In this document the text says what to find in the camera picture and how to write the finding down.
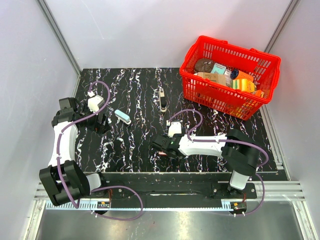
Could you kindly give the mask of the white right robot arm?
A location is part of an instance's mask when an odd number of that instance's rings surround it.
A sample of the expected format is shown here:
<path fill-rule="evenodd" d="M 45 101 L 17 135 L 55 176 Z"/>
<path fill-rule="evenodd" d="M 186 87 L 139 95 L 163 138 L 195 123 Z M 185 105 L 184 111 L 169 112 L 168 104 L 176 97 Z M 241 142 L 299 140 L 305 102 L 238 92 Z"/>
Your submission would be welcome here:
<path fill-rule="evenodd" d="M 247 181 L 256 173 L 261 150 L 236 129 L 216 136 L 157 135 L 151 145 L 170 158 L 204 155 L 225 159 L 232 170 L 227 192 L 233 198 L 245 193 Z"/>

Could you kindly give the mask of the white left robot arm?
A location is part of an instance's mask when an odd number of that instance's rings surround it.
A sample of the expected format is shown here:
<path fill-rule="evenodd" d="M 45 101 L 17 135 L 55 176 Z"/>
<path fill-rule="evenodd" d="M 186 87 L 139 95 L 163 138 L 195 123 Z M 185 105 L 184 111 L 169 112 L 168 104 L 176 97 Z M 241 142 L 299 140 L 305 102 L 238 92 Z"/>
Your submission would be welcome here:
<path fill-rule="evenodd" d="M 75 161 L 78 130 L 86 128 L 99 136 L 110 130 L 107 116 L 99 110 L 104 106 L 102 96 L 91 96 L 81 105 L 74 97 L 59 100 L 60 109 L 51 125 L 54 130 L 54 146 L 46 168 L 39 171 L 39 179 L 54 206 L 88 197 L 107 195 L 108 185 L 102 182 L 100 173 L 85 175 Z"/>

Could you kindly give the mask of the light blue stapler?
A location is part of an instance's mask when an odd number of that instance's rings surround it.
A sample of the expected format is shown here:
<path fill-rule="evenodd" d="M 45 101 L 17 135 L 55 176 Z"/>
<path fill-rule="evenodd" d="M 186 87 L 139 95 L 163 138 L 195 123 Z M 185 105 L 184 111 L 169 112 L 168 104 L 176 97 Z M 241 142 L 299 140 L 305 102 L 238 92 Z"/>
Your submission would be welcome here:
<path fill-rule="evenodd" d="M 127 125 L 131 124 L 131 118 L 124 112 L 122 112 L 121 110 L 117 109 L 114 111 L 115 116 L 121 120 L 122 122 L 124 122 Z"/>

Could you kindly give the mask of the beige and black stapler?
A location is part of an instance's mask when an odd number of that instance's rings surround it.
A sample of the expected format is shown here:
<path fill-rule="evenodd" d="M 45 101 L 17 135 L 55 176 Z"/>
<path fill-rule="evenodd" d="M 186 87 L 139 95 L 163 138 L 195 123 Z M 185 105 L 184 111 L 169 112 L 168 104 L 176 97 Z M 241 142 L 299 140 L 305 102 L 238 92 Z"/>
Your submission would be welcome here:
<path fill-rule="evenodd" d="M 163 88 L 159 88 L 159 107 L 162 113 L 167 111 L 166 96 Z"/>

